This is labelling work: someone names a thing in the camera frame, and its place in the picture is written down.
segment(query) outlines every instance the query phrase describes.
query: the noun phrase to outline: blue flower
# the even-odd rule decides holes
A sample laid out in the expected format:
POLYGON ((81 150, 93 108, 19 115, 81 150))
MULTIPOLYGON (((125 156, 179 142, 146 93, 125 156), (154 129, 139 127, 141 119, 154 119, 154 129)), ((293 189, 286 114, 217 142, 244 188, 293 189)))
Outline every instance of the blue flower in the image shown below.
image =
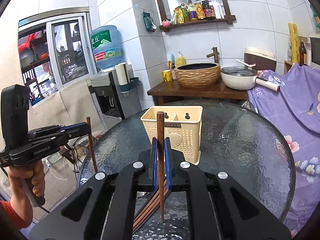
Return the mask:
POLYGON ((275 76, 269 76, 268 80, 278 86, 284 86, 284 82, 278 78, 278 77, 275 77, 275 76))
POLYGON ((307 177, 309 183, 314 182, 320 174, 320 165, 318 165, 318 157, 313 157, 310 161, 305 160, 301 163, 300 170, 302 170, 301 175, 307 177))

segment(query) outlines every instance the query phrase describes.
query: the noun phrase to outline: wooden countertop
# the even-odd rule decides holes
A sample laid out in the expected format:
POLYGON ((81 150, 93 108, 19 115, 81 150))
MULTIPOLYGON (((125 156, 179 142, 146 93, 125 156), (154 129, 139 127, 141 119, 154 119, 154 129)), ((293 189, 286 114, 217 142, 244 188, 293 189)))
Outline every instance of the wooden countertop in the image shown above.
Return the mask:
POLYGON ((235 90, 227 87, 222 80, 217 84, 204 88, 182 87, 177 80, 162 82, 150 89, 149 96, 178 96, 178 97, 207 97, 207 98, 230 98, 247 100, 248 94, 245 90, 235 90))

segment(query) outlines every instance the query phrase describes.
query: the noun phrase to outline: blue water jug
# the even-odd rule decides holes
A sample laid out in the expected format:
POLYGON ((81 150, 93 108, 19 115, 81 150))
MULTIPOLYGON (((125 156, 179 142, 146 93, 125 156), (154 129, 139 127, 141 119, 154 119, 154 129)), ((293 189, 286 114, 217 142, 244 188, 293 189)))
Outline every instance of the blue water jug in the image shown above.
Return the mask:
POLYGON ((90 33, 90 39, 97 68, 106 69, 124 62, 116 26, 107 25, 94 29, 90 33))

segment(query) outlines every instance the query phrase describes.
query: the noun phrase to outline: yellow mug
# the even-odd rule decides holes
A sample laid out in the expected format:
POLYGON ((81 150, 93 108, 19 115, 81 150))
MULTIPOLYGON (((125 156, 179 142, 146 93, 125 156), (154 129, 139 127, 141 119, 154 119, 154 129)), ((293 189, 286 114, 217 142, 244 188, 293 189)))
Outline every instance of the yellow mug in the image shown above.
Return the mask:
POLYGON ((164 81, 169 82, 173 80, 170 69, 162 71, 162 74, 163 74, 164 81))

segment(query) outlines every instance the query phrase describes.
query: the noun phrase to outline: microwave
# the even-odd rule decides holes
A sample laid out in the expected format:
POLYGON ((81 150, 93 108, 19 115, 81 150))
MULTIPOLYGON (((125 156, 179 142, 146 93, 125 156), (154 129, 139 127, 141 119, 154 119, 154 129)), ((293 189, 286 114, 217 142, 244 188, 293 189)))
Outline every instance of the microwave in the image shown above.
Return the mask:
POLYGON ((320 34, 312 34, 308 37, 308 65, 320 69, 320 34))

